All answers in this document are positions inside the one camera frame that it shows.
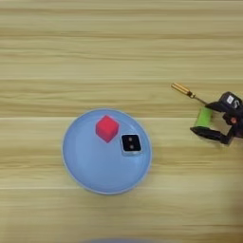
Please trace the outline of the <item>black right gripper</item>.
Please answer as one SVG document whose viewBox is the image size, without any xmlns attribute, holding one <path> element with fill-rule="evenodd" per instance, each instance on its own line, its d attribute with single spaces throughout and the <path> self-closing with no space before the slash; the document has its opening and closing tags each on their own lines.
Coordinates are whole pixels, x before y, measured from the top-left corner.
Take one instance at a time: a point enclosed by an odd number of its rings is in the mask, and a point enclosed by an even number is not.
<svg viewBox="0 0 243 243">
<path fill-rule="evenodd" d="M 206 107 L 217 112 L 228 111 L 228 108 L 221 102 L 207 103 Z M 223 119 L 231 127 L 227 135 L 202 126 L 191 127 L 191 131 L 204 139 L 216 140 L 222 144 L 229 144 L 233 137 L 243 139 L 243 108 L 225 113 Z"/>
</svg>

